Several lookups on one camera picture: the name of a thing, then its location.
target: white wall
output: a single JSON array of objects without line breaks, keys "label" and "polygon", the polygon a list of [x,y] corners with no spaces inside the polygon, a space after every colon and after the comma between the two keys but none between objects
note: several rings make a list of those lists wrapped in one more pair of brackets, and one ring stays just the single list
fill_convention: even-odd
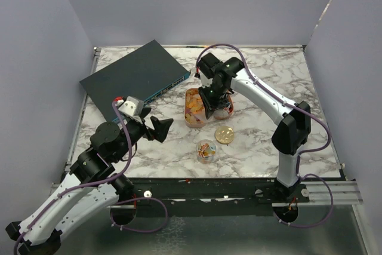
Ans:
[{"label": "white wall", "polygon": [[307,44],[329,0],[70,0],[95,46]]},{"label": "white wall", "polygon": [[382,0],[333,0],[306,49],[335,147],[382,251]]},{"label": "white wall", "polygon": [[0,0],[0,254],[60,178],[92,45],[68,0]]}]

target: plastic container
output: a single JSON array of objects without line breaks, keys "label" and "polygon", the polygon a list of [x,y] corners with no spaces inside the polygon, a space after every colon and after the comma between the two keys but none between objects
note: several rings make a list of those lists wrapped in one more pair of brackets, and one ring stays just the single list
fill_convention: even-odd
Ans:
[{"label": "plastic container", "polygon": [[203,102],[200,99],[199,91],[197,88],[191,88],[186,91],[186,96],[184,98],[184,121],[186,125],[190,128],[201,128],[204,127],[207,123],[205,121],[200,120],[195,116],[195,112],[191,111],[189,107],[187,107],[187,102],[189,103],[193,99],[196,99],[198,104],[202,106],[201,109],[198,110],[199,113],[205,113]]},{"label": "plastic container", "polygon": [[[203,151],[206,150],[210,150],[212,151],[212,153],[210,153],[209,155],[202,155]],[[217,158],[217,147],[215,143],[210,140],[201,140],[196,145],[196,156],[198,158],[198,161],[203,164],[210,164],[212,162],[215,162]]]},{"label": "plastic container", "polygon": [[[226,110],[219,111],[219,115],[214,116],[215,119],[227,119],[233,113],[233,102],[230,96],[228,96],[228,101],[231,103],[230,107]],[[187,103],[193,102],[196,107],[188,107]],[[200,98],[199,91],[197,88],[191,88],[186,91],[186,96],[184,100],[184,120],[186,125],[190,128],[202,128],[207,124],[205,119],[205,111],[203,107],[202,99]]]}]

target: gray vein marble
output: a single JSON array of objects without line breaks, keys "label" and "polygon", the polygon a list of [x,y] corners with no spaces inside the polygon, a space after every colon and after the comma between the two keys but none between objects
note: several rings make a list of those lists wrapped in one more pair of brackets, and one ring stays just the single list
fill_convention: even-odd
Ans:
[{"label": "gray vein marble", "polygon": [[[103,48],[96,70],[113,63],[135,48]],[[300,48],[241,49],[249,67],[262,80],[281,94],[296,102],[307,101],[312,113],[323,118],[318,98],[312,85],[304,54]],[[274,177],[278,170],[278,152],[273,147],[271,136],[275,125],[253,103],[239,94],[233,95],[234,114],[231,118],[209,122],[200,129],[189,128],[184,123],[184,95],[190,88],[197,88],[200,81],[193,77],[195,61],[201,48],[167,48],[167,51],[187,70],[191,77],[151,103],[152,112],[159,119],[174,118],[169,135],[163,144],[156,141],[138,142],[138,152],[130,165],[130,177]],[[233,50],[215,48],[214,55],[221,60],[237,56]],[[88,99],[79,131],[73,160],[89,146],[89,138],[104,121],[91,99]],[[216,142],[214,133],[218,126],[228,125],[235,131],[230,145]],[[195,146],[202,139],[217,144],[217,162],[201,164],[196,160]],[[312,133],[306,148],[323,145],[325,131],[312,122]],[[115,165],[117,170],[123,162]],[[304,154],[301,174],[315,173],[320,176],[338,177],[338,164],[331,147],[321,152]]]}]

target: gold lid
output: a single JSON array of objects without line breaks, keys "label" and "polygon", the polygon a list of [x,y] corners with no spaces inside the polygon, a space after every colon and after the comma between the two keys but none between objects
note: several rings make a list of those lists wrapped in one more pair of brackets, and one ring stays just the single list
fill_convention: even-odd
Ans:
[{"label": "gold lid", "polygon": [[219,143],[227,145],[233,141],[233,129],[226,125],[218,127],[215,132],[215,138]]}]

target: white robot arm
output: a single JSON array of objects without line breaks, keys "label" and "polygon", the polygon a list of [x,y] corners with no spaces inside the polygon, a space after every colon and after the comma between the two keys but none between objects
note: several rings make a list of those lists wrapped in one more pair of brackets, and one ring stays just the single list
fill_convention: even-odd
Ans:
[{"label": "white robot arm", "polygon": [[[295,101],[279,94],[251,72],[257,80],[257,82],[253,82],[243,63],[235,57],[223,63],[208,53],[201,58],[197,67],[201,71],[202,87],[199,88],[199,93],[205,106],[206,117],[209,118],[215,111],[228,105],[228,91],[235,91],[248,98],[278,126],[272,137],[273,144],[279,150],[277,181],[286,188],[298,183],[297,157],[310,133],[310,118],[285,106],[285,103],[299,106],[310,112],[309,105],[305,102],[296,104]],[[276,101],[264,92],[257,83],[266,87],[285,102]]]},{"label": "white robot arm", "polygon": [[[173,119],[160,121],[152,116],[151,129],[144,124],[151,108],[143,107],[142,101],[128,97],[116,102],[121,102],[119,110],[128,117],[126,130],[132,145],[141,137],[159,142],[166,139]],[[10,238],[17,242],[16,248],[21,244],[21,255],[54,254],[61,241],[94,213],[136,196],[134,185],[122,172],[109,177],[115,171],[113,163],[129,151],[124,129],[114,122],[104,122],[90,142],[91,146],[79,155],[55,192],[27,219],[6,227]]]}]

